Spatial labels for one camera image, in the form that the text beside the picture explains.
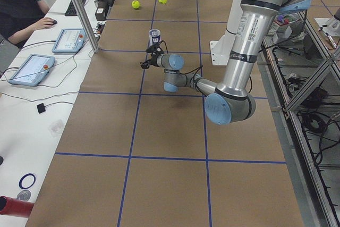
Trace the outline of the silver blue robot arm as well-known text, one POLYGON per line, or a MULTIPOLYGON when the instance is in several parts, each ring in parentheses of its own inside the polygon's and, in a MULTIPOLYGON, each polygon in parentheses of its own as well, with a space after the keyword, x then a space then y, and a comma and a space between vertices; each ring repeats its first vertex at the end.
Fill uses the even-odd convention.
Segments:
POLYGON ((222 125, 246 120, 256 109, 246 85, 262 40, 275 16, 304 11, 310 5, 311 0, 241 0, 242 15, 220 83, 207 80, 197 73, 181 73, 183 57, 164 53, 159 43, 146 49, 151 58, 140 65, 143 69, 150 66, 164 69, 165 91, 176 92, 180 87, 191 87, 204 94, 206 116, 211 122, 222 125))

